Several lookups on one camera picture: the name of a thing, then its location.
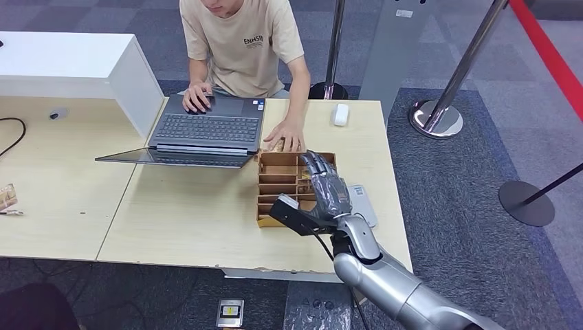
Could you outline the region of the person's right hand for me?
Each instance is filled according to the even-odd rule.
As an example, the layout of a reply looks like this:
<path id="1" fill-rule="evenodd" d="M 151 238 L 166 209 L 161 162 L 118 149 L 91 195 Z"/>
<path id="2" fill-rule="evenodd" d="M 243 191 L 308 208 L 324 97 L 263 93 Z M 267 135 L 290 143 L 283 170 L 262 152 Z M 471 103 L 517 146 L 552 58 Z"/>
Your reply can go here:
<path id="1" fill-rule="evenodd" d="M 212 87 L 206 82 L 191 82 L 183 95 L 182 105 L 189 113 L 205 113 L 211 108 Z"/>

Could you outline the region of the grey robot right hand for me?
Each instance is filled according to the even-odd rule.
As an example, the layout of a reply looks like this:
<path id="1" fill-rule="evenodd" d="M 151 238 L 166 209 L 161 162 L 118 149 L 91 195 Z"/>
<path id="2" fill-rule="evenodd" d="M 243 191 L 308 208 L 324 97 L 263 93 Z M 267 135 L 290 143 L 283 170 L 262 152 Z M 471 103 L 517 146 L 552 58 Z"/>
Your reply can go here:
<path id="1" fill-rule="evenodd" d="M 319 219 L 333 221 L 352 213 L 348 187 L 335 166 L 320 153 L 306 150 L 300 155 L 309 172 L 316 196 L 316 206 L 311 211 Z"/>

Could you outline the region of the person's left hand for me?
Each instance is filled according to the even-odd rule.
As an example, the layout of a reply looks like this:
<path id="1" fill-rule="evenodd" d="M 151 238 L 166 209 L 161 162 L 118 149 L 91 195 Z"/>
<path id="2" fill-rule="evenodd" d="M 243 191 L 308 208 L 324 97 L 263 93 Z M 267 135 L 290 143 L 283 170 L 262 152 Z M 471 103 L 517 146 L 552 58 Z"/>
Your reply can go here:
<path id="1" fill-rule="evenodd" d="M 264 138 L 266 151 L 275 151 L 280 141 L 283 142 L 283 152 L 303 152 L 306 149 L 302 120 L 284 119 L 272 132 Z"/>

